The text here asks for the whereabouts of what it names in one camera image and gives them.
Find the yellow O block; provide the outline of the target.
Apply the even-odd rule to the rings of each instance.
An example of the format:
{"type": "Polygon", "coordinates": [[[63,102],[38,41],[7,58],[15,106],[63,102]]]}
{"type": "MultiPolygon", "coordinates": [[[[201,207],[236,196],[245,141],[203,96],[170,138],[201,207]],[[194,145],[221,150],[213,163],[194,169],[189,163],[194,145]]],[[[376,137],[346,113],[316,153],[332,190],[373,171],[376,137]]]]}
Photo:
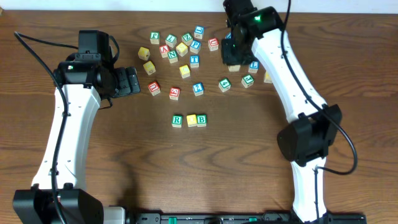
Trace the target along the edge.
{"type": "Polygon", "coordinates": [[[188,127],[197,126],[197,116],[195,114],[187,115],[187,125],[188,127]]]}
{"type": "Polygon", "coordinates": [[[240,65],[228,65],[229,72],[238,72],[240,68],[240,65]]]}

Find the green R block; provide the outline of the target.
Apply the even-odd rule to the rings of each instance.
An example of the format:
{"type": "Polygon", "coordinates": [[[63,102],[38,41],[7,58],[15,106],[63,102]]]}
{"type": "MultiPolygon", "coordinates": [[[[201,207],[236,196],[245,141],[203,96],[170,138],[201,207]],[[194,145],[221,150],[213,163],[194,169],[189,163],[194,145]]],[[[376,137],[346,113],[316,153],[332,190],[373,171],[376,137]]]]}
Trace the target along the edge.
{"type": "Polygon", "coordinates": [[[172,126],[174,128],[181,128],[183,123],[183,116],[181,115],[173,115],[172,116],[172,126]]]}

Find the green B block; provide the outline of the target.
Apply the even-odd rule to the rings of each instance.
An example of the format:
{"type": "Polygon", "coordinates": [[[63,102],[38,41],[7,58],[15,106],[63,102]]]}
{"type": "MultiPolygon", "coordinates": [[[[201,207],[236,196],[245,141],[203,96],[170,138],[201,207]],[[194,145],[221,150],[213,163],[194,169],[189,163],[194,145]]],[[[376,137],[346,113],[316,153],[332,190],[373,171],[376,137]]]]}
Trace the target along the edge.
{"type": "Polygon", "coordinates": [[[207,125],[207,117],[205,114],[197,115],[197,126],[198,127],[206,127],[207,125]]]}

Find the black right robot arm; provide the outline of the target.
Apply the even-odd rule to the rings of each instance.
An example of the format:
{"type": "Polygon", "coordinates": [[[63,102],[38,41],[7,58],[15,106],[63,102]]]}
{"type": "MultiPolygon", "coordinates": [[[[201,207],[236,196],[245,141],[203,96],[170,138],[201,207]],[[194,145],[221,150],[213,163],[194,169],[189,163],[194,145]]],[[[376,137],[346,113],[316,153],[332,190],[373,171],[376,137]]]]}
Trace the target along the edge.
{"type": "Polygon", "coordinates": [[[221,42],[228,66],[259,62],[269,74],[284,107],[288,126],[277,135],[282,155],[292,166],[292,210],[302,223],[326,215],[323,169],[342,119],[308,80],[291,47],[287,21],[273,7],[258,9],[251,1],[224,1],[231,37],[221,42]]]}

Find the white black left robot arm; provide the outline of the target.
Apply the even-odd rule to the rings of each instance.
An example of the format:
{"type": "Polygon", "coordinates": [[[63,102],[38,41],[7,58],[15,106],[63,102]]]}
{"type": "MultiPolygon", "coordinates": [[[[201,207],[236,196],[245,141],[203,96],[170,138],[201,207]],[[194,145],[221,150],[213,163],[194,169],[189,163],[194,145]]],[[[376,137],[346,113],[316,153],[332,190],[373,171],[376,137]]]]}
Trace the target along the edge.
{"type": "Polygon", "coordinates": [[[13,209],[22,223],[134,223],[124,207],[105,207],[86,192],[86,157],[102,99],[139,93],[134,67],[109,70],[99,62],[66,61],[53,72],[55,112],[44,158],[13,209]]]}

